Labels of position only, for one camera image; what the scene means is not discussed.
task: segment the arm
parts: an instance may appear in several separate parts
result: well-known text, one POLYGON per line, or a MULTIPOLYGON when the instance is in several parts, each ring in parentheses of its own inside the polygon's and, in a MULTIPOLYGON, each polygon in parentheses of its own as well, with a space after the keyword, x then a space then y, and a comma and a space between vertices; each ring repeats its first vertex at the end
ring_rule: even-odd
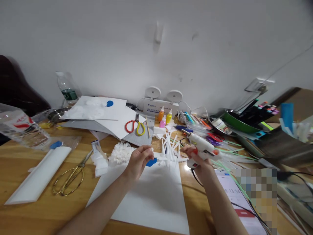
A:
POLYGON ((101 234, 126 193, 141 176, 147 162, 153 159, 151 146, 143 145, 134 150, 125 171, 58 234, 101 234))
POLYGON ((184 147, 182 151, 199 164, 195 168, 195 172, 205 189, 217 234, 229 234, 231 231, 233 235, 248 235, 220 184, 210 160, 204 161, 192 152, 194 149, 195 147, 184 147))

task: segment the white hot glue gun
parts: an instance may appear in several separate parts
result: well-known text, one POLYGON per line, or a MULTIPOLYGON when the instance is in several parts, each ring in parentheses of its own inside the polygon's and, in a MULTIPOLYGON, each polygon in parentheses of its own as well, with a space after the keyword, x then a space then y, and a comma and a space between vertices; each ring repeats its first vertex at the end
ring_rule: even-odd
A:
MULTIPOLYGON (((222 158, 222 153, 218 149, 215 149, 214 146, 205 139, 194 133, 185 130, 182 131, 187 135, 188 139, 197 143, 196 149, 193 152, 199 155, 203 160, 210 158, 214 161, 217 161, 222 158)), ((198 166, 198 163, 191 158, 187 160, 187 166, 190 168, 195 168, 198 166)))

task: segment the person's left hand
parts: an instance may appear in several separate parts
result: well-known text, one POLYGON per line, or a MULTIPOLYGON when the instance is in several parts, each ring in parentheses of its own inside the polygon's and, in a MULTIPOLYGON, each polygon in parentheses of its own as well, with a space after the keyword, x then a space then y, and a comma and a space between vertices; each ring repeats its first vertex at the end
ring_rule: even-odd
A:
POLYGON ((142 145, 131 154, 129 163, 124 171, 127 177, 138 180, 147 162, 154 160, 153 151, 150 145, 142 145))

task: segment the yellow scissors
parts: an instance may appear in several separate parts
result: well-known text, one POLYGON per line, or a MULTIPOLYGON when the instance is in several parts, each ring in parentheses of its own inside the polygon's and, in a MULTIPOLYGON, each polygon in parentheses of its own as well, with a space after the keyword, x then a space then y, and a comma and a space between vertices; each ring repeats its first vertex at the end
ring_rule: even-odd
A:
POLYGON ((139 113, 136 114, 136 119, 135 119, 135 120, 131 120, 131 121, 129 121, 128 123, 125 124, 125 129, 126 129, 126 131, 127 131, 128 133, 132 133, 132 132, 134 131, 135 122, 138 123, 138 126, 137 126, 137 135, 142 136, 142 135, 144 134, 144 132, 145 132, 145 129, 144 129, 144 125, 142 124, 142 122, 139 122, 139 113), (127 129, 127 125, 128 125, 129 123, 131 123, 131 122, 133 123, 133 129, 131 129, 131 131, 129 131, 129 130, 127 129), (141 125, 142 128, 143 128, 143 132, 142 132, 141 134, 138 133, 138 130, 139 130, 140 125, 141 125))
POLYGON ((68 171, 64 172, 63 174, 61 174, 55 181, 54 185, 53 185, 53 189, 52 189, 52 192, 54 195, 58 195, 60 194, 61 196, 67 196, 69 194, 71 194, 72 192, 74 192, 79 186, 80 184, 82 183, 82 180, 84 179, 84 171, 83 171, 83 168, 85 167, 85 163, 86 161, 89 159, 90 155, 92 154, 92 151, 91 150, 87 155, 86 157, 75 167, 75 168, 72 168, 72 169, 69 169, 68 171), (71 175, 68 177, 68 179, 65 181, 65 183, 63 184, 63 186, 61 187, 60 190, 56 190, 55 189, 55 185, 56 183, 58 182, 58 180, 67 172, 69 171, 72 171, 71 175), (79 182, 78 186, 72 190, 71 192, 69 193, 65 193, 64 191, 67 189, 67 187, 73 182, 73 180, 78 176, 79 173, 82 173, 82 179, 81 181, 79 182))

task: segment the smartphone screen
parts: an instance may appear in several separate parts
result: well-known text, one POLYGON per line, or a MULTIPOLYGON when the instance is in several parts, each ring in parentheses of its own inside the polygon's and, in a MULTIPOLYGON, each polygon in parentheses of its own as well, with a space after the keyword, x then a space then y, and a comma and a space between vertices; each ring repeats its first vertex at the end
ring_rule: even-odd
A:
MULTIPOLYGON (((215 170, 215 172, 229 200, 254 213, 250 204, 248 203, 245 196, 242 194, 232 177, 226 171, 215 170)), ((250 235, 267 235, 266 229, 263 227, 257 217, 238 206, 233 205, 233 207, 250 235)))

